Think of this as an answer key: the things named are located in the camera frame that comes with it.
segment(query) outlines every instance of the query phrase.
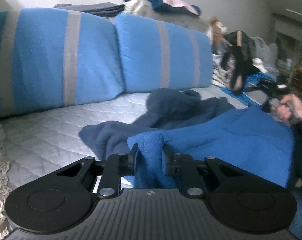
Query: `ribbed black surface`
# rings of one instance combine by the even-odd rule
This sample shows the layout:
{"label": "ribbed black surface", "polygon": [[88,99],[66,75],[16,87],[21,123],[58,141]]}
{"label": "ribbed black surface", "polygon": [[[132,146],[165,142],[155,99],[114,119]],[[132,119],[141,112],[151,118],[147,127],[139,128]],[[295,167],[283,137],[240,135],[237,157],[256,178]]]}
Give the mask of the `ribbed black surface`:
{"label": "ribbed black surface", "polygon": [[19,230],[6,240],[294,240],[286,230],[249,235],[218,222],[201,200],[183,197],[178,189],[124,189],[121,196],[101,200],[87,220],[54,235]]}

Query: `white quilted mattress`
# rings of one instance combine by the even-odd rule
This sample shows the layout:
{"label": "white quilted mattress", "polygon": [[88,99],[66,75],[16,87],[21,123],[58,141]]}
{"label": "white quilted mattress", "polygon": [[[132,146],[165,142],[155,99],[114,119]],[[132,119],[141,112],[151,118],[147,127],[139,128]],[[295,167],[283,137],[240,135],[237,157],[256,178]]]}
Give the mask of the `white quilted mattress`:
{"label": "white quilted mattress", "polygon": [[[202,99],[227,97],[236,108],[245,108],[218,87],[194,90],[201,94]],[[6,157],[11,165],[9,184],[16,188],[86,156],[95,157],[78,137],[81,128],[110,120],[132,123],[146,112],[148,95],[125,94],[112,101],[69,106],[3,120],[1,124],[7,137]],[[131,187],[124,179],[121,182],[122,187]]]}

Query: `black bag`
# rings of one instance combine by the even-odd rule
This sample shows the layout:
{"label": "black bag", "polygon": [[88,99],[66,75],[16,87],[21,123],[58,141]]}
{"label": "black bag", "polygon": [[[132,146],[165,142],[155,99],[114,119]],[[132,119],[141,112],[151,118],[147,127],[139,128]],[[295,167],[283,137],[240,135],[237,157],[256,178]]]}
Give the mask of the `black bag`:
{"label": "black bag", "polygon": [[234,95],[240,95],[243,92],[247,76],[258,73],[260,70],[252,65],[252,55],[249,47],[250,40],[243,31],[226,34],[224,35],[224,39],[229,42],[230,45],[229,51],[223,56],[221,67],[225,68],[232,53],[236,63],[230,87]]}

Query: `pink cloth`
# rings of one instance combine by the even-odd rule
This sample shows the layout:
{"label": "pink cloth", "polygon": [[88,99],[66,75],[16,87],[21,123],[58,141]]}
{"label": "pink cloth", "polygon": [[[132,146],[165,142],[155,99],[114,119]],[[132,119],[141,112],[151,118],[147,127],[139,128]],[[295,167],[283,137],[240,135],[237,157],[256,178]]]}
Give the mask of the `pink cloth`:
{"label": "pink cloth", "polygon": [[199,13],[197,12],[197,10],[195,8],[193,8],[191,5],[180,1],[180,0],[162,0],[164,3],[172,6],[172,7],[185,7],[188,11],[199,15]]}

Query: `folded clothes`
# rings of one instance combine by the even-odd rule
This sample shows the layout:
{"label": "folded clothes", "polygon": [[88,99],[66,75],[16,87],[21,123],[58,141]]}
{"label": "folded clothes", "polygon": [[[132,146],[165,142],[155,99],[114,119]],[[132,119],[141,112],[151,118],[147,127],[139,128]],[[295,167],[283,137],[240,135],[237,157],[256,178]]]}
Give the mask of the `folded clothes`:
{"label": "folded clothes", "polygon": [[153,7],[153,10],[166,13],[179,13],[179,14],[194,14],[201,15],[201,9],[195,5],[189,5],[180,0],[148,0]]}
{"label": "folded clothes", "polygon": [[123,12],[124,4],[114,4],[114,3],[106,2],[106,3],[98,3],[98,4],[90,4],[90,5],[84,5],[84,4],[73,5],[73,4],[61,3],[55,5],[54,8],[85,12],[101,17],[114,17],[119,13]]}

